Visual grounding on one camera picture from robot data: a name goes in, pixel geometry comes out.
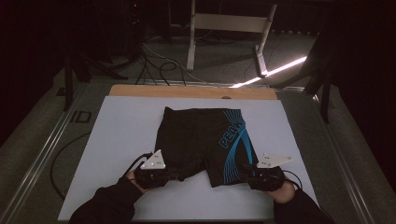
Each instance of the black cable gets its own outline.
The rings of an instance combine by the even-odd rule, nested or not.
[[[286,181],[292,183],[293,185],[295,185],[298,189],[303,189],[303,183],[301,182],[301,179],[293,172],[287,171],[287,170],[283,170],[283,172],[289,173],[291,175],[294,175],[298,181],[300,182],[300,185],[298,185],[296,182],[290,180],[290,179],[286,179]]]
[[[61,153],[67,148],[69,147],[71,144],[75,143],[77,140],[85,137],[86,135],[91,134],[91,132],[88,133],[84,133],[83,135],[75,138],[74,140],[70,141],[69,143],[67,143],[66,145],[64,145],[55,155],[55,157],[52,160],[52,163],[50,165],[50,169],[49,169],[49,178],[50,178],[50,183],[53,186],[53,188],[55,189],[55,191],[59,194],[59,196],[61,196],[61,198],[64,200],[65,197],[64,195],[61,193],[61,191],[59,190],[59,188],[56,186],[55,180],[53,179],[53,168],[55,166],[55,162],[58,159],[59,155],[61,155]]]
[[[175,70],[175,69],[177,68],[177,65],[178,65],[178,67],[179,67],[179,69],[180,69],[181,78],[182,78],[182,80],[183,80],[183,84],[184,84],[184,86],[187,86],[186,80],[185,80],[185,78],[184,78],[183,68],[181,67],[181,64],[180,64],[178,61],[176,61],[176,60],[174,60],[174,59],[171,59],[171,58],[158,57],[158,56],[153,56],[153,55],[147,55],[147,57],[149,57],[149,58],[156,58],[156,59],[165,59],[165,60],[169,61],[169,63],[163,63],[160,67],[156,67],[156,66],[155,66],[158,70],[160,70],[160,74],[162,73],[162,71],[168,71],[168,72],[173,71],[173,70]],[[165,64],[173,64],[174,67],[173,67],[172,69],[168,69],[168,70],[162,69],[162,67],[163,67]]]

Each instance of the cable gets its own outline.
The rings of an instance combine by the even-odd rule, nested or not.
[[[191,77],[191,78],[193,78],[193,79],[195,79],[195,80],[197,80],[197,81],[203,82],[203,83],[205,83],[205,84],[209,84],[209,85],[213,85],[213,86],[219,87],[218,85],[216,85],[216,83],[207,82],[207,81],[201,80],[201,79],[198,78],[198,77],[194,77],[193,75],[191,75],[191,74],[189,73],[189,71],[188,71],[183,65],[181,65],[180,63],[178,63],[176,60],[173,60],[173,59],[170,59],[170,58],[166,58],[166,57],[164,57],[164,56],[162,56],[162,55],[160,55],[160,54],[154,52],[154,51],[153,51],[152,49],[150,49],[145,43],[143,43],[143,46],[144,46],[146,49],[148,49],[151,53],[153,53],[154,55],[158,56],[159,58],[165,59],[165,60],[167,60],[167,61],[169,61],[169,62],[175,63],[175,64],[177,64],[178,66],[180,66],[180,68],[182,68],[182,69],[186,72],[186,74],[187,74],[189,77]]]
[[[59,190],[59,188],[56,186],[55,180],[53,179],[53,168],[55,166],[55,162],[58,159],[59,155],[61,155],[61,153],[67,148],[69,147],[71,144],[77,142],[79,139],[85,137],[86,135],[91,134],[91,132],[88,133],[84,133],[83,135],[75,138],[74,140],[70,141],[69,143],[67,143],[66,145],[64,145],[55,155],[55,157],[52,160],[52,163],[50,165],[50,169],[49,169],[49,178],[50,178],[50,183],[53,186],[53,188],[55,189],[55,191],[58,193],[58,195],[64,200],[65,197],[64,195],[61,193],[61,191]]]
[[[298,181],[300,182],[300,185],[298,185],[296,182],[290,180],[290,179],[286,179],[286,181],[292,183],[293,185],[295,185],[297,187],[297,189],[303,189],[303,183],[301,182],[301,179],[293,172],[287,171],[287,170],[283,170],[283,172],[289,173],[291,175],[294,175]]]

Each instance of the shorts leg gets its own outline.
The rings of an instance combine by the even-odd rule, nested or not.
[[[199,118],[200,152],[211,186],[240,183],[251,175],[245,165],[258,162],[239,109],[223,109]]]
[[[162,151],[166,167],[176,169],[184,178],[205,169],[198,150],[196,122],[193,110],[166,107],[157,133],[155,150]]]

